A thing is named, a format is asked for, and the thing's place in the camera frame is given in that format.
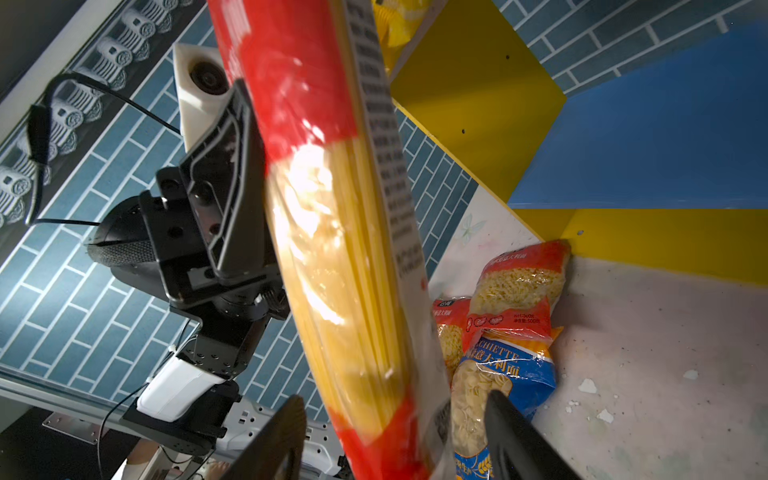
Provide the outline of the yellow spaghetti bag long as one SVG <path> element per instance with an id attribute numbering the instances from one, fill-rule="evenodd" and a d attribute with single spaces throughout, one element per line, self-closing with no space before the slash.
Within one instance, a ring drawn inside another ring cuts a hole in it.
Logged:
<path id="1" fill-rule="evenodd" d="M 372 2 L 376 30 L 388 74 L 402 50 L 420 27 L 431 0 L 375 0 Z"/>

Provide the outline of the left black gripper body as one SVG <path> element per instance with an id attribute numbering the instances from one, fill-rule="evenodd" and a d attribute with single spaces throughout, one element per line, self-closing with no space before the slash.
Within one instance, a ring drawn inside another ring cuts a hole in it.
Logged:
<path id="1" fill-rule="evenodd" d="M 215 276 L 180 167 L 157 175 L 159 195 L 144 191 L 113 207 L 87 253 L 121 282 L 168 302 L 188 318 L 285 318 L 290 312 L 269 236 L 256 277 L 225 285 Z"/>

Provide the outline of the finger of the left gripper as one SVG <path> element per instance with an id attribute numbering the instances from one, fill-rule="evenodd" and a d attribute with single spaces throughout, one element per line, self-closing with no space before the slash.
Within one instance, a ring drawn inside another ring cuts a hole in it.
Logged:
<path id="1" fill-rule="evenodd" d="M 244 81 L 234 82 L 180 172 L 215 276 L 225 285 L 256 277 L 267 264 L 265 149 Z"/>

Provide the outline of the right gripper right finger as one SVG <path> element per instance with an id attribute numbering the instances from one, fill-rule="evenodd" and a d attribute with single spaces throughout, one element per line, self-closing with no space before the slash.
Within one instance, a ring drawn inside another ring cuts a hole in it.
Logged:
<path id="1" fill-rule="evenodd" d="M 581 479 L 501 391 L 489 393 L 484 423 L 494 479 Z"/>

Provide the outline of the red spaghetti bag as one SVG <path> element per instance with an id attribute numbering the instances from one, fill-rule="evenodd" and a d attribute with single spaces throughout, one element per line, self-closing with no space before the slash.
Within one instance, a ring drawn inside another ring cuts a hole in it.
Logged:
<path id="1" fill-rule="evenodd" d="M 266 153 L 266 210 L 317 390 L 358 479 L 450 479 L 450 388 L 369 1 L 212 1 Z"/>

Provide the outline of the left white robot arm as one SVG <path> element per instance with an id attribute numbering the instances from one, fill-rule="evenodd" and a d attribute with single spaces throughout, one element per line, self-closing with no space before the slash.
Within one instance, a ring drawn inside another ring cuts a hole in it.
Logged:
<path id="1" fill-rule="evenodd" d="M 157 193 L 129 197 L 101 221 L 89 257 L 166 301 L 196 330 L 122 416 L 139 434 L 203 456 L 226 433 L 236 382 L 286 298 L 265 217 L 265 151 L 243 81 L 181 163 L 158 171 Z"/>

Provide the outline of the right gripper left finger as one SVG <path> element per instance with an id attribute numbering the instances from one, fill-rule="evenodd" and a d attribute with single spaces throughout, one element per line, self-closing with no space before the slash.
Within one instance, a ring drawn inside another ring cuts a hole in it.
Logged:
<path id="1" fill-rule="evenodd" d="M 298 480 L 306 439 L 303 399 L 291 396 L 230 465 L 222 480 Z"/>

